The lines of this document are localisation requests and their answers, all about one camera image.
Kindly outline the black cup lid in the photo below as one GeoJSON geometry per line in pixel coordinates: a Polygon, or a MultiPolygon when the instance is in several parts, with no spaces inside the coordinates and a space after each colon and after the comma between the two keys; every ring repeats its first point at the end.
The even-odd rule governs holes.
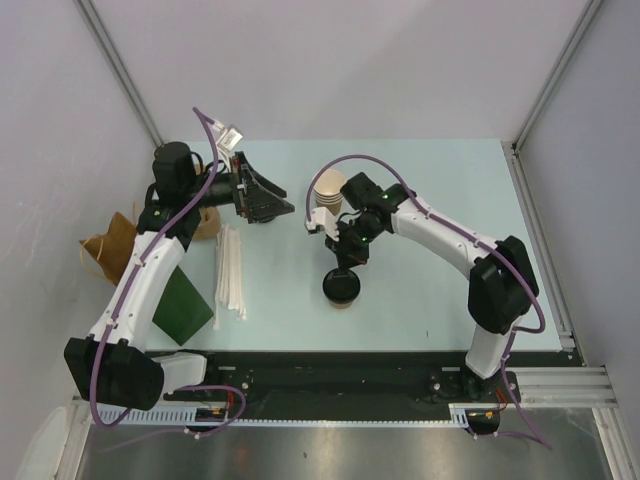
{"type": "Polygon", "coordinates": [[[355,301],[361,291],[361,282],[352,270],[340,273],[336,268],[324,276],[322,291],[328,301],[355,301]]]}

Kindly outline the green paper bag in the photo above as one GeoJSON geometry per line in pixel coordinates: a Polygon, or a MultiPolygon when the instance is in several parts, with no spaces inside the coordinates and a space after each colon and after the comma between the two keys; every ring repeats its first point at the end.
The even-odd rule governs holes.
{"type": "Polygon", "coordinates": [[[214,312],[180,267],[171,274],[153,323],[179,346],[214,317],[214,312]]]}

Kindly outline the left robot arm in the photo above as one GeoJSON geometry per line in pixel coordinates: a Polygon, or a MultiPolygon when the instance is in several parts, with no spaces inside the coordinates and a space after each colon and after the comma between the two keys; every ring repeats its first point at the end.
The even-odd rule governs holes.
{"type": "Polygon", "coordinates": [[[123,276],[90,333],[67,342],[64,359],[91,406],[148,411],[163,395],[184,387],[202,400],[220,390],[221,376],[203,355],[146,355],[153,316],[192,242],[201,208],[232,205],[248,223],[268,222],[295,208],[286,191],[258,173],[243,152],[234,153],[223,172],[215,164],[197,171],[197,157],[183,142],[155,150],[154,181],[123,276]]]}

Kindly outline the brown paper cup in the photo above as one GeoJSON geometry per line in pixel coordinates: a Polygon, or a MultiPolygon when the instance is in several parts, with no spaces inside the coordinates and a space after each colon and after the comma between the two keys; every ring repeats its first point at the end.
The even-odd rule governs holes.
{"type": "Polygon", "coordinates": [[[337,310],[344,310],[347,309],[349,307],[351,307],[353,305],[354,301],[344,301],[344,302],[336,302],[336,301],[332,301],[329,300],[329,305],[337,310]]]}

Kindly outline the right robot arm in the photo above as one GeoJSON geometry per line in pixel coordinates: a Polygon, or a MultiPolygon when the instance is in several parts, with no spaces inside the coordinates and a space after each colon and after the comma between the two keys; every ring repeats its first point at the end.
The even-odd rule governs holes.
{"type": "Polygon", "coordinates": [[[322,281],[334,306],[349,306],[361,290],[354,268],[369,260],[370,245],[383,233],[409,239],[447,261],[469,282],[467,307],[476,327],[461,376],[463,393],[484,401],[497,389],[521,318],[538,308],[539,286],[524,243],[517,237],[494,240],[433,210],[403,183],[382,189],[359,173],[342,188],[355,210],[344,221],[324,206],[310,210],[309,232],[325,233],[337,266],[322,281]]]}

